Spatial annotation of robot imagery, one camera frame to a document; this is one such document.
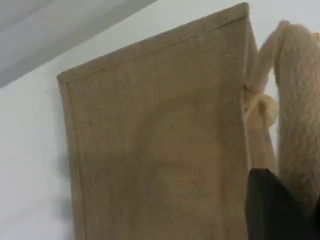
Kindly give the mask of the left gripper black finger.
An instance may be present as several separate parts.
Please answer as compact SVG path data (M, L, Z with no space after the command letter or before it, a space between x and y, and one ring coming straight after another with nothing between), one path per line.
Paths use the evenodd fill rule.
M252 168L247 178L245 219L249 240L318 240L320 203L311 216L267 168Z

